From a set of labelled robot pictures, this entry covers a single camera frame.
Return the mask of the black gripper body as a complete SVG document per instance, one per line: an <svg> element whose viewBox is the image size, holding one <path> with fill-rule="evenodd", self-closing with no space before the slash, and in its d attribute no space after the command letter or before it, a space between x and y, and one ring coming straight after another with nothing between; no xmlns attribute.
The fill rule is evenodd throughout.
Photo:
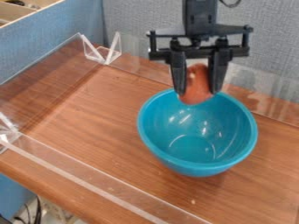
<svg viewBox="0 0 299 224"><path fill-rule="evenodd" d="M227 59L248 56L248 25L216 22L220 0L181 0L181 24L151 30L148 56L171 61L171 51L184 52L187 59L208 58L217 50L228 51Z"/></svg>

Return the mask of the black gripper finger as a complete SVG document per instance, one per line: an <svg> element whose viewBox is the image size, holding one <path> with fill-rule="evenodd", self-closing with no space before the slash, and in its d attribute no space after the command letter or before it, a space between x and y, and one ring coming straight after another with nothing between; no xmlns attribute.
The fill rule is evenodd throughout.
<svg viewBox="0 0 299 224"><path fill-rule="evenodd" d="M232 60L229 49L219 49L212 52L208 59L208 83L209 92L215 95L223 87L228 64Z"/></svg>
<svg viewBox="0 0 299 224"><path fill-rule="evenodd" d="M187 66L184 52L171 51L172 86L177 95L184 95L187 88Z"/></svg>

